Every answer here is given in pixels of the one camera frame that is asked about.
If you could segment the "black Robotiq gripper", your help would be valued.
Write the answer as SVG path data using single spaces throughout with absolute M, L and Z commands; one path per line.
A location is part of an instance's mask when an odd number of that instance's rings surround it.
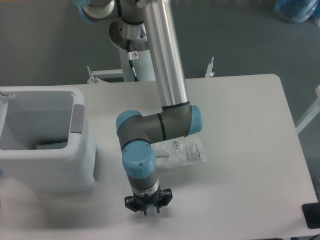
M 124 198 L 125 207 L 133 212 L 143 212 L 147 215 L 148 207 L 155 207 L 159 214 L 160 209 L 166 207 L 173 199 L 172 190 L 170 188 L 157 190 L 154 194 L 146 196 L 133 194 Z

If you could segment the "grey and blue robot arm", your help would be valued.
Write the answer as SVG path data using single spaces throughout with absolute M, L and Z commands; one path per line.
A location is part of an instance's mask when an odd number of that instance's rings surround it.
M 124 52 L 135 82 L 135 55 L 148 51 L 150 61 L 142 67 L 152 72 L 161 112 L 143 116 L 126 110 L 116 118 L 116 134 L 122 165 L 132 195 L 124 199 L 126 208 L 146 212 L 166 207 L 173 199 L 171 189 L 161 189 L 156 154 L 152 144 L 200 132 L 203 117 L 198 106 L 190 104 L 179 45 L 169 0 L 75 0 L 82 19 L 94 23 L 111 20 L 109 37 Z

